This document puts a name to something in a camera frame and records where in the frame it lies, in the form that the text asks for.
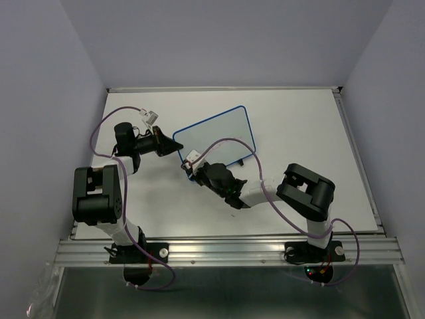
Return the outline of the blue-framed small whiteboard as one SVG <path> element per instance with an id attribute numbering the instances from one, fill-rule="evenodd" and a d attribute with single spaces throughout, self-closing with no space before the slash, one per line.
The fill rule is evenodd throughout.
<path id="1" fill-rule="evenodd" d="M 201 154 L 211 144 L 223 138 L 241 140 L 249 148 L 228 140 L 219 142 L 205 156 L 209 164 L 223 163 L 230 166 L 250 157 L 252 152 L 256 151 L 245 106 L 231 108 L 173 133 L 173 139 L 183 145 L 183 149 L 178 151 L 181 161 L 184 161 L 192 150 Z"/>

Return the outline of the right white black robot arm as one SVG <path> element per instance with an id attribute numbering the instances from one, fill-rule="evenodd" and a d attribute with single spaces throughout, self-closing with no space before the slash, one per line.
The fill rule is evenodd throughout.
<path id="1" fill-rule="evenodd" d="M 329 252 L 329 210 L 335 193 L 335 184 L 331 180 L 296 163 L 287 167 L 283 180 L 237 179 L 223 163 L 199 164 L 186 160 L 182 168 L 194 182 L 209 188 L 234 209 L 283 201 L 306 220 L 307 255 L 321 259 Z"/>

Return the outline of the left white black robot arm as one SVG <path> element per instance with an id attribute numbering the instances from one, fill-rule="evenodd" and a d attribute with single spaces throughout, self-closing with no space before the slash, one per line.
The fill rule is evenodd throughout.
<path id="1" fill-rule="evenodd" d="M 157 126 L 137 136 L 129 122 L 122 122 L 115 125 L 114 133 L 116 145 L 103 166 L 75 169 L 72 215 L 76 222 L 103 231 L 117 247 L 125 247 L 127 257 L 139 262 L 147 256 L 148 246 L 140 227 L 125 216 L 121 182 L 138 171 L 142 155 L 168 156 L 182 150 L 183 145 Z"/>

